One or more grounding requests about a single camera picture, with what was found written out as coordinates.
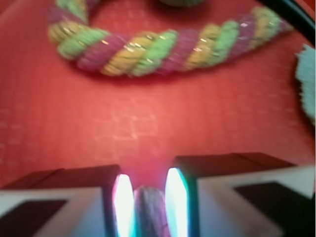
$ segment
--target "red carpet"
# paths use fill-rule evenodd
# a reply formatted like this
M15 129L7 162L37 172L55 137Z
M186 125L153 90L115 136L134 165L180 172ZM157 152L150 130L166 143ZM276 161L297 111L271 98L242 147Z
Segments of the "red carpet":
M314 128L294 78L295 53L306 42L299 33L213 69L104 78L57 55L46 33L52 2L19 0L0 18L0 185L35 170L118 163L135 188L163 188L176 155L263 152L314 162ZM255 5L106 0L92 23L126 33L197 29Z

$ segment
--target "multicolored rope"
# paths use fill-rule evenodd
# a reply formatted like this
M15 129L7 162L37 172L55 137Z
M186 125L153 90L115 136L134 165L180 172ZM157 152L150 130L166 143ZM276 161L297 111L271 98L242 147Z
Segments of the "multicolored rope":
M56 0L48 13L48 35L58 52L80 69L109 76L168 74L212 67L253 50L292 29L266 7L222 26L195 30L141 32L130 37L88 26L100 0Z

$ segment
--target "led light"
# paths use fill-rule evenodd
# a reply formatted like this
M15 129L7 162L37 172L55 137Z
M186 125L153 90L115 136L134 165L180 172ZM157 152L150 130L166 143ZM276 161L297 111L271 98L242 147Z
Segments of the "led light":
M129 177L121 174L113 188L114 210L119 237L133 237L135 227L134 195Z
M165 208L171 236L188 236L188 192L177 168L168 171L165 186Z

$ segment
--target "light blue fuzzy object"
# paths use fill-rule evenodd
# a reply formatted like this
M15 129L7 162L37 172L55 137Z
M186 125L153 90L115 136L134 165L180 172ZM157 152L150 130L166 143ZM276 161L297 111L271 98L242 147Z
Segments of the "light blue fuzzy object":
M304 45L298 54L296 78L302 83L302 105L305 113L315 126L315 49Z

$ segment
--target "black panel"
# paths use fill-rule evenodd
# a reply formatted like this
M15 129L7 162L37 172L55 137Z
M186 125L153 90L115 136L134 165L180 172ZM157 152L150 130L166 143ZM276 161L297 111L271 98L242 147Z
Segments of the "black panel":
M286 236L293 231L306 230L310 221L307 211L312 209L312 201L276 182L236 187L235 190L251 204L278 224Z
M31 237L67 201L26 201L0 218L1 237Z

